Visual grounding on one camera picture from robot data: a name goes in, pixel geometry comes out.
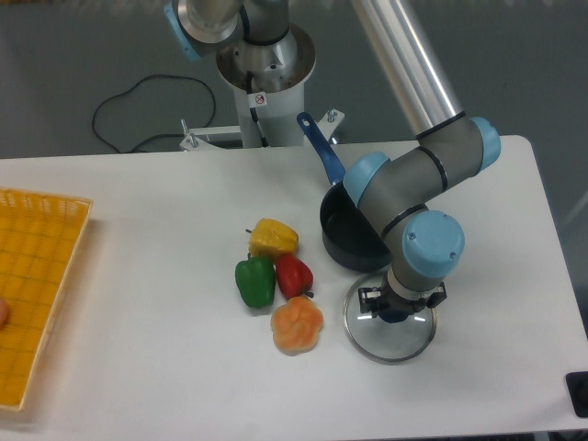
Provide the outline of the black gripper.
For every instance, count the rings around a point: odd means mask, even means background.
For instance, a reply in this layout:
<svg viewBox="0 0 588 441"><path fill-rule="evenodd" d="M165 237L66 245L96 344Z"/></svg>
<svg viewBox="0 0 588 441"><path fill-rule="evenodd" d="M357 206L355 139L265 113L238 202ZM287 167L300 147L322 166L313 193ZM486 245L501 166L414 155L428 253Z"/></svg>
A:
<svg viewBox="0 0 588 441"><path fill-rule="evenodd" d="M447 289L445 283L441 282L426 292L413 291L401 284L394 275L386 275L381 290L380 287L360 287L357 296L362 314L370 314L372 317L379 315L383 320L406 320L424 308L438 307L447 298Z"/></svg>

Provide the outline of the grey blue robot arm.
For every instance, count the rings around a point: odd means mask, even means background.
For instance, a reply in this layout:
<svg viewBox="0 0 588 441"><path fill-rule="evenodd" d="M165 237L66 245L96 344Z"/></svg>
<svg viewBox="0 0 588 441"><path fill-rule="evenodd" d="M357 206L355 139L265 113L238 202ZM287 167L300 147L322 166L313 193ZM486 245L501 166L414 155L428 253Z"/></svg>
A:
<svg viewBox="0 0 588 441"><path fill-rule="evenodd" d="M360 310L402 321L445 299L444 278L463 250L459 224L428 201L493 164L502 145L487 120L459 106L408 2L354 8L418 141L397 159L368 154L343 178L346 203L369 238L390 250L381 287L359 291ZM168 12L187 53L215 54L235 94L243 144L296 143L294 114L316 58L309 36L290 22L288 3L174 1Z"/></svg>

